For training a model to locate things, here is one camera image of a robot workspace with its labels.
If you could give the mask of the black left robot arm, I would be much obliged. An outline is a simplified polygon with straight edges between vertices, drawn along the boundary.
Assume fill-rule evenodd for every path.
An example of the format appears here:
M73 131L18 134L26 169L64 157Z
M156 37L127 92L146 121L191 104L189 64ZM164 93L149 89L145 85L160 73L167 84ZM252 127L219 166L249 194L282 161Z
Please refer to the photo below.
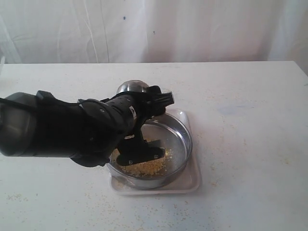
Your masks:
M70 158L84 167L104 166L114 150L124 167L160 159L166 153L161 142L146 141L141 128L173 102L172 93L158 86L76 103L41 90L17 92L0 101L0 151L10 157Z

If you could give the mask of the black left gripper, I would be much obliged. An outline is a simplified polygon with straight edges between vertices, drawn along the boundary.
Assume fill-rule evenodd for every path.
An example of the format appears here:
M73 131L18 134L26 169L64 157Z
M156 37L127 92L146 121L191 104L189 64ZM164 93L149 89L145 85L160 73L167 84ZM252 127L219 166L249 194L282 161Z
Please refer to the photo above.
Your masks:
M135 128L165 113L174 104L173 93L163 93L159 86L149 86L145 92L126 91L100 101L104 110L100 133L103 135L129 135Z

